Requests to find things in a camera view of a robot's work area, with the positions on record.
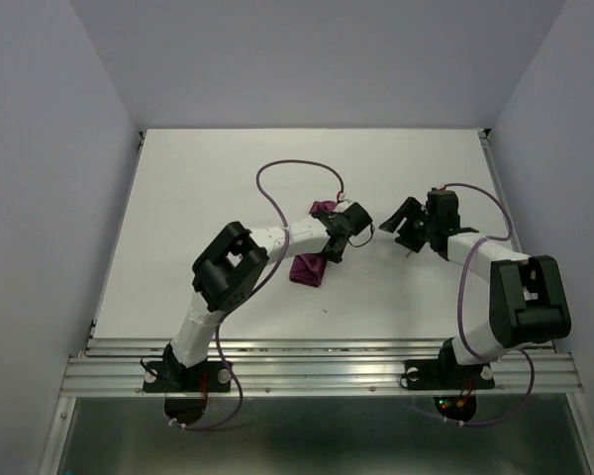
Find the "purple cloth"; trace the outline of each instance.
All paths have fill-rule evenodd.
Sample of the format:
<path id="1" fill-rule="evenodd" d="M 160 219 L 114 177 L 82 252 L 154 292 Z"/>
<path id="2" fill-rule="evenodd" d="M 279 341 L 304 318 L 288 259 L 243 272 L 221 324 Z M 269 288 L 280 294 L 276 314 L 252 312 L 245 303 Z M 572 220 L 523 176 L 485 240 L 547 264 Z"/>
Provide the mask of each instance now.
<path id="1" fill-rule="evenodd" d="M 316 201 L 313 203 L 310 212 L 327 210 L 333 211 L 337 206 L 334 201 Z M 324 279 L 326 263 L 328 260 L 321 254 L 301 254 L 293 259 L 293 265 L 290 267 L 288 278 L 298 284 L 319 287 Z"/>

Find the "purple cable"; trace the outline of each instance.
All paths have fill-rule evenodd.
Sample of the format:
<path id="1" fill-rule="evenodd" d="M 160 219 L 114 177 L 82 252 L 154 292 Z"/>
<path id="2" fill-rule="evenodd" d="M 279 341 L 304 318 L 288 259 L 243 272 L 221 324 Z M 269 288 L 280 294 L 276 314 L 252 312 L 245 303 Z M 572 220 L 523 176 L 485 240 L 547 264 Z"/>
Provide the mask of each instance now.
<path id="1" fill-rule="evenodd" d="M 469 188 L 471 190 L 475 190 L 479 193 L 482 193 L 483 195 L 490 198 L 493 201 L 493 203 L 495 203 L 497 205 L 497 207 L 500 209 L 500 211 L 502 212 L 502 215 L 504 216 L 504 221 L 506 222 L 506 226 L 508 228 L 508 234 L 505 237 L 496 237 L 496 236 L 482 237 L 473 245 L 473 247 L 471 248 L 471 251 L 468 253 L 468 256 L 464 260 L 464 265 L 462 266 L 462 273 L 461 273 L 460 279 L 459 279 L 459 288 L 457 290 L 457 331 L 459 333 L 460 339 L 462 340 L 462 345 L 466 348 L 466 350 L 470 354 L 475 356 L 477 359 L 479 359 L 480 361 L 486 361 L 487 360 L 486 357 L 482 356 L 477 351 L 475 351 L 473 348 L 471 348 L 470 344 L 468 343 L 468 340 L 466 339 L 466 334 L 464 333 L 463 306 L 464 306 L 464 288 L 466 287 L 466 276 L 468 275 L 468 269 L 471 265 L 471 261 L 473 260 L 473 256 L 475 255 L 475 252 L 477 252 L 477 249 L 481 245 L 483 245 L 485 242 L 487 242 L 488 240 L 499 240 L 499 241 L 510 240 L 513 237 L 513 223 L 511 221 L 508 211 L 506 210 L 504 205 L 502 205 L 502 203 L 497 198 L 495 198 L 493 195 L 491 195 L 488 191 L 486 191 L 478 186 L 475 186 L 475 185 L 469 185 L 467 183 L 448 183 L 444 186 L 444 188 L 452 188 L 452 187 Z M 512 411 L 506 413 L 503 416 L 500 416 L 499 418 L 491 419 L 488 421 L 462 423 L 463 426 L 473 427 L 473 428 L 482 428 L 482 427 L 492 426 L 494 424 L 501 423 L 503 421 L 506 421 L 506 420 L 512 418 L 526 406 L 526 404 L 528 403 L 528 401 L 530 399 L 531 394 L 533 393 L 533 387 L 535 386 L 535 364 L 533 363 L 533 359 L 523 349 L 517 348 L 517 351 L 519 351 L 520 353 L 522 353 L 524 355 L 524 357 L 526 358 L 526 361 L 528 361 L 528 364 L 531 369 L 531 379 L 528 384 L 528 389 L 526 390 L 526 394 L 524 395 L 524 398 L 522 399 L 522 401 Z M 425 411 L 422 411 L 422 410 L 419 410 L 416 408 L 414 408 L 414 410 L 417 412 L 422 412 L 428 416 L 432 416 L 432 417 L 436 416 L 434 414 L 427 413 Z M 456 421 L 453 419 L 444 418 L 444 421 L 446 423 L 453 423 L 453 424 L 460 425 L 460 421 Z"/>
<path id="2" fill-rule="evenodd" d="M 253 289 L 253 291 L 250 293 L 250 297 L 252 297 L 253 295 L 255 295 L 257 292 L 259 292 L 259 290 L 268 283 L 268 281 L 272 278 L 273 275 L 275 275 L 275 273 L 277 272 L 277 270 L 279 269 L 279 266 L 281 265 L 282 260 L 284 260 L 284 257 L 286 256 L 286 252 L 288 252 L 288 244 L 289 244 L 289 240 L 290 240 L 290 233 L 288 232 L 288 220 L 286 219 L 286 215 L 284 215 L 284 212 L 281 211 L 281 208 L 279 207 L 279 205 L 277 204 L 277 202 L 272 198 L 272 196 L 270 196 L 266 190 L 264 190 L 264 188 L 261 186 L 261 182 L 259 180 L 259 178 L 261 177 L 261 174 L 264 172 L 264 170 L 266 170 L 267 168 L 270 168 L 271 166 L 275 166 L 275 165 L 283 165 L 286 163 L 296 163 L 296 164 L 301 164 L 301 165 L 313 165 L 313 166 L 319 166 L 320 168 L 325 168 L 328 171 L 332 172 L 337 179 L 339 180 L 339 183 L 341 185 L 341 189 L 339 191 L 339 193 L 343 193 L 346 189 L 346 186 L 344 184 L 344 180 L 342 179 L 342 177 L 339 175 L 339 173 L 334 170 L 331 166 L 326 165 L 325 163 L 320 163 L 318 161 L 310 161 L 310 160 L 292 160 L 292 159 L 288 159 L 288 160 L 276 160 L 276 161 L 271 161 L 270 163 L 267 163 L 265 166 L 263 166 L 262 168 L 260 168 L 257 171 L 257 174 L 255 175 L 255 186 L 257 187 L 257 190 L 259 190 L 259 192 L 262 194 L 262 196 L 264 198 L 266 198 L 266 200 L 268 200 L 268 202 L 271 204 L 271 206 L 275 209 L 275 211 L 277 212 L 277 215 L 279 216 L 279 219 L 281 220 L 281 224 L 284 227 L 284 234 L 286 236 L 286 239 L 284 240 L 284 245 L 281 247 L 281 251 L 279 252 L 279 256 L 277 257 L 277 261 L 275 262 L 275 264 L 272 266 L 272 268 L 270 269 L 270 271 L 268 272 L 268 274 L 266 275 L 266 277 L 264 277 L 264 279 L 257 284 L 257 286 Z M 185 430 L 209 430 L 212 428 L 217 428 L 218 426 L 221 426 L 222 424 L 227 423 L 228 421 L 230 421 L 231 419 L 233 419 L 236 414 L 240 411 L 240 409 L 242 408 L 243 404 L 244 404 L 244 400 L 245 400 L 245 394 L 244 391 L 242 389 L 242 383 L 240 382 L 240 380 L 238 379 L 238 376 L 236 376 L 236 373 L 234 373 L 233 368 L 231 367 L 231 365 L 229 364 L 229 362 L 227 361 L 227 357 L 225 356 L 225 352 L 222 349 L 222 344 L 220 343 L 220 326 L 222 325 L 222 323 L 227 319 L 227 317 L 232 313 L 228 312 L 226 313 L 221 320 L 218 322 L 218 325 L 216 326 L 216 335 L 215 335 L 215 342 L 216 342 L 216 349 L 218 350 L 218 355 L 220 356 L 220 360 L 222 361 L 222 365 L 225 367 L 225 369 L 227 371 L 229 371 L 229 374 L 231 376 L 231 379 L 236 383 L 236 386 L 238 387 L 238 404 L 236 405 L 236 407 L 232 410 L 232 412 L 226 416 L 224 419 L 217 421 L 216 423 L 213 424 L 209 424 L 207 426 L 200 426 L 200 427 L 195 427 L 195 426 L 185 426 L 183 427 L 178 421 L 175 421 L 173 419 L 169 419 L 169 423 L 172 424 L 173 426 L 176 426 L 178 428 L 183 428 Z"/>

